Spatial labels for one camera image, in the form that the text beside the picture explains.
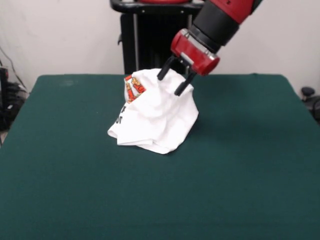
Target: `black cable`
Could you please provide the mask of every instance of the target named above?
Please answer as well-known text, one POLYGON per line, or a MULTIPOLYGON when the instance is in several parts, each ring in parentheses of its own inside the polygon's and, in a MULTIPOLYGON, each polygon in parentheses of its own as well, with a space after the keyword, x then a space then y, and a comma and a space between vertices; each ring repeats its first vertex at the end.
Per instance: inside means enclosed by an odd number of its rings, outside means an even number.
POLYGON ((15 69, 15 66, 14 66, 14 62, 12 61, 12 59, 6 54, 6 52, 2 49, 1 45, 0 45, 0 51, 2 52, 2 54, 9 60, 9 62, 11 63, 11 68, 12 68, 12 71, 14 73, 14 75, 16 76, 16 78, 18 79, 18 81, 21 83, 21 85, 25 88, 26 88, 26 85, 23 83, 23 81, 21 80, 21 78, 18 76, 17 72, 16 72, 16 69, 15 69))

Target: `table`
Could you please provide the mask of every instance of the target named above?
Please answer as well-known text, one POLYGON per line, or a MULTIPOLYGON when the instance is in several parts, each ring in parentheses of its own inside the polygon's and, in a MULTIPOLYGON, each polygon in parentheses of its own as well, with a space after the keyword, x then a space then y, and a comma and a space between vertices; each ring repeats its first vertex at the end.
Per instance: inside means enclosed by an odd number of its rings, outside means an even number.
POLYGON ((41 76, 0 150, 0 239, 320 239, 320 129, 281 75, 197 77, 160 155, 107 135, 122 75, 41 76))

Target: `white t-shirt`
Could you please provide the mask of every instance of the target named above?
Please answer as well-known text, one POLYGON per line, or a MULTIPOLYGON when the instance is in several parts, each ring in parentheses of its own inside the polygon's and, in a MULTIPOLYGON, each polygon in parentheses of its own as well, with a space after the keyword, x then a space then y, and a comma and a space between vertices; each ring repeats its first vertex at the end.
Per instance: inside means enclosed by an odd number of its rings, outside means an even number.
POLYGON ((174 151, 184 142, 198 117, 189 84, 174 94, 185 78, 170 70, 162 81, 160 69, 141 70, 124 79, 125 104, 108 134, 119 146, 138 146, 159 154, 174 151))

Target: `red robot arm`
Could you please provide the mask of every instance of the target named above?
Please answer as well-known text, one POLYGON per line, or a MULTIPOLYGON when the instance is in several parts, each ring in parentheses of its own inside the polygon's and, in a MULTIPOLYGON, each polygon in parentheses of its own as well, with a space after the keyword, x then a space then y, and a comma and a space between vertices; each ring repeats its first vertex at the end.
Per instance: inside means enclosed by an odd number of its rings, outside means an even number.
POLYGON ((189 69, 189 75, 175 91, 185 90, 196 74, 208 75, 219 63, 216 55, 239 30, 262 0, 207 0, 189 29, 182 29, 171 44, 173 55, 158 74, 162 80, 175 61, 189 69))

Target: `white wall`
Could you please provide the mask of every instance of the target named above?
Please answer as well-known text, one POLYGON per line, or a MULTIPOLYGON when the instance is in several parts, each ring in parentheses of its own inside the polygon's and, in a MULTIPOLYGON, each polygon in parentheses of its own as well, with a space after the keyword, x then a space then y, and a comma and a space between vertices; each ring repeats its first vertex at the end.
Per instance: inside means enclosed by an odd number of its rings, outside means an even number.
MULTIPOLYGON (((278 73, 297 92, 320 91, 319 10, 315 0, 264 0, 215 73, 278 73)), ((29 88, 43 74, 121 74, 119 17, 109 0, 0 0, 0 44, 29 88)))

